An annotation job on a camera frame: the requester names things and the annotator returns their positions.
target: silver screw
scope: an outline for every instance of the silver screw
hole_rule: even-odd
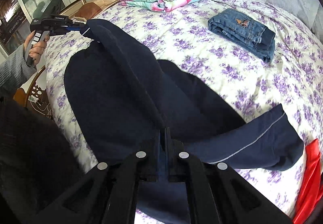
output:
[[[98,164],[98,169],[100,169],[100,170],[104,170],[107,167],[108,167],[108,164],[105,163],[105,162],[101,162],[101,163]]]
[[[144,152],[144,151],[139,151],[136,153],[136,157],[138,157],[138,158],[143,158],[145,156],[146,156],[146,152]]]
[[[225,164],[224,162],[220,162],[218,164],[218,169],[221,169],[221,170],[226,170],[228,168],[228,165]]]
[[[187,152],[181,152],[178,156],[180,156],[180,158],[188,158],[190,155]]]

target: ribbed knit sleeve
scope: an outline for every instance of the ribbed knit sleeve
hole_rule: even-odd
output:
[[[36,73],[36,68],[28,67],[24,59],[24,45],[14,51],[0,64],[0,97],[13,97],[16,90]]]

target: finger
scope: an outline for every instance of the finger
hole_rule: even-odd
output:
[[[44,48],[43,47],[33,47],[32,49],[29,50],[29,53],[37,53],[42,55],[44,53]]]
[[[45,41],[39,41],[36,44],[34,44],[33,47],[43,47],[43,48],[46,48],[46,46],[47,46],[47,43]]]
[[[49,35],[47,35],[47,36],[45,37],[45,42],[48,42],[48,41],[49,41],[49,39],[50,39],[50,36],[49,36]]]
[[[27,46],[28,46],[28,44],[29,44],[30,40],[32,40],[32,39],[33,39],[34,34],[35,34],[35,30],[34,30],[33,32],[31,32],[31,33],[27,36],[27,38],[26,38],[26,40],[25,40],[25,43],[24,43],[25,48],[27,48]]]
[[[38,53],[30,53],[29,55],[34,59],[34,64],[37,65],[40,61],[41,55]]]

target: blue denim jeans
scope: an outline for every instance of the blue denim jeans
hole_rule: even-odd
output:
[[[275,33],[265,25],[234,9],[226,9],[208,21],[209,30],[228,38],[264,62],[275,51]]]

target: floral bedsheet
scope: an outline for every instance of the floral bedsheet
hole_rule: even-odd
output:
[[[208,30],[210,17],[227,8],[241,11],[276,33],[276,51],[266,64]],[[319,138],[322,149],[323,46],[296,17],[260,0],[201,0],[169,13],[116,5],[97,16],[142,42],[156,58],[168,59],[198,76],[246,122],[282,103],[288,120],[306,144]],[[96,165],[64,88],[70,57],[90,39],[78,32],[51,38],[46,49],[47,93],[55,121],[85,171]],[[271,202],[291,214],[302,183],[306,155],[284,172],[237,170]],[[158,223],[137,212],[135,223]]]

